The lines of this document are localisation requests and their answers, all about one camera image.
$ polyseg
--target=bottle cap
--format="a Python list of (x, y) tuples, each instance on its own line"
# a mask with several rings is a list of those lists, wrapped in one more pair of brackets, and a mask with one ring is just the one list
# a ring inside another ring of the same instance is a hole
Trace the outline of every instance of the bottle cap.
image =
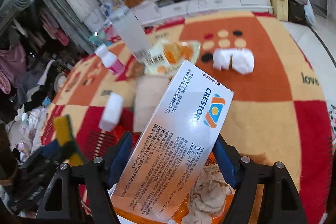
[(94, 52), (96, 55), (98, 55), (100, 58), (102, 58), (106, 53), (108, 49), (105, 44), (100, 45)]

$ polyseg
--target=crumpled tissue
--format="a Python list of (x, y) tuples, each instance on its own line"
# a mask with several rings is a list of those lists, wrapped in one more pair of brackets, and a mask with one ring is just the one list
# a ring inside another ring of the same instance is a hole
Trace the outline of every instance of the crumpled tissue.
[(229, 70), (231, 58), (232, 68), (236, 72), (242, 75), (253, 72), (254, 56), (248, 48), (216, 49), (213, 53), (213, 68), (217, 70)]
[(211, 224), (212, 217), (223, 213), (226, 196), (233, 189), (218, 170), (217, 164), (203, 168), (189, 192), (189, 213), (181, 224)]

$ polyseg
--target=red dot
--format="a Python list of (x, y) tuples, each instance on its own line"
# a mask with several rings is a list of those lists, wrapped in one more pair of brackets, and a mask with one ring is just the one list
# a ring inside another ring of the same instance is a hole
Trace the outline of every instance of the red dot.
[(214, 37), (213, 33), (208, 33), (204, 36), (204, 39), (211, 39), (213, 37)]

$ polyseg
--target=white box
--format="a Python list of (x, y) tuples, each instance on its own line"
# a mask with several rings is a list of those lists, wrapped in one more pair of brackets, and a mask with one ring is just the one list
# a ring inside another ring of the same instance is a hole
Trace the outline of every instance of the white box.
[(220, 133), (233, 92), (184, 61), (112, 195), (135, 223), (167, 223), (193, 187)]

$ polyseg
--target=black dot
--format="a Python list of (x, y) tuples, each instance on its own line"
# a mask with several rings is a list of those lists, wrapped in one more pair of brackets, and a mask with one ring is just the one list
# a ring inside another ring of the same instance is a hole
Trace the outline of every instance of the black dot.
[(203, 54), (201, 60), (205, 63), (212, 61), (213, 60), (212, 53), (208, 52), (206, 54)]
[(235, 30), (233, 32), (234, 35), (238, 36), (238, 37), (241, 37), (243, 35), (242, 31), (239, 31), (239, 30)]

